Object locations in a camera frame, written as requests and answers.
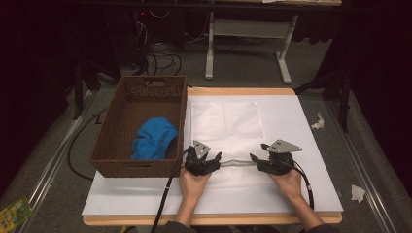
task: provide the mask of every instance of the forearm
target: forearm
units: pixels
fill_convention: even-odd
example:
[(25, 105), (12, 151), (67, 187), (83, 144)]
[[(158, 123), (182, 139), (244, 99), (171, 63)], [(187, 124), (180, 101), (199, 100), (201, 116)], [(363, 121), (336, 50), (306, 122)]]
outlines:
[(324, 224), (302, 196), (289, 198), (289, 200), (305, 231)]
[(182, 223), (186, 227), (190, 227), (196, 204), (197, 200), (195, 199), (184, 199), (179, 207), (178, 213), (176, 213), (175, 221)]

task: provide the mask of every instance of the hand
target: hand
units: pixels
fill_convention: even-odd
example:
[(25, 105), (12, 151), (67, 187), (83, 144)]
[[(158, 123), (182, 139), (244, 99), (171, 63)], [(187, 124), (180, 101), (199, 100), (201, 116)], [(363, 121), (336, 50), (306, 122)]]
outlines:
[(203, 194), (205, 185), (212, 173), (205, 176), (194, 176), (191, 172), (187, 171), (186, 168), (182, 168), (180, 173), (180, 184), (184, 200), (195, 200), (197, 201)]
[(283, 176), (276, 176), (273, 174), (268, 175), (279, 187), (279, 190), (290, 200), (296, 197), (302, 197), (300, 188), (301, 176), (294, 169), (291, 169), (287, 174)]

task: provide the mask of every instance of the blue towel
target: blue towel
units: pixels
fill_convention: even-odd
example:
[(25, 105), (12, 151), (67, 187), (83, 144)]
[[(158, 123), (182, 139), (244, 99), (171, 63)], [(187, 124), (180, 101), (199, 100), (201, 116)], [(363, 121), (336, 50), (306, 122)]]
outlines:
[(137, 131), (131, 159), (164, 159), (170, 142), (177, 135), (178, 130), (167, 118), (150, 118)]

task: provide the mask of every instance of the brown basket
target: brown basket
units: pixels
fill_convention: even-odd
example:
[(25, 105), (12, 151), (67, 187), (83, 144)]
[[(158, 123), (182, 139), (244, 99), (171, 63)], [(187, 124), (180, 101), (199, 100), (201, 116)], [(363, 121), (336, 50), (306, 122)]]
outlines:
[[(186, 77), (121, 78), (90, 163), (106, 178), (169, 177), (183, 152), (187, 100)], [(179, 135), (170, 143), (165, 159), (132, 160), (137, 130), (151, 117), (166, 117)]]

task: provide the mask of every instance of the person's left hand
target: person's left hand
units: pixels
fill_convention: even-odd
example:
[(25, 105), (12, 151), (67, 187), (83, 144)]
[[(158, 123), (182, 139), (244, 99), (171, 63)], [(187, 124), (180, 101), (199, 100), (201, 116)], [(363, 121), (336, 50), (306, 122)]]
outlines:
[(194, 176), (191, 172), (186, 170), (185, 163), (182, 164), (183, 168), (180, 172), (180, 184), (184, 200), (196, 201), (203, 194), (205, 185), (212, 173), (205, 176)]

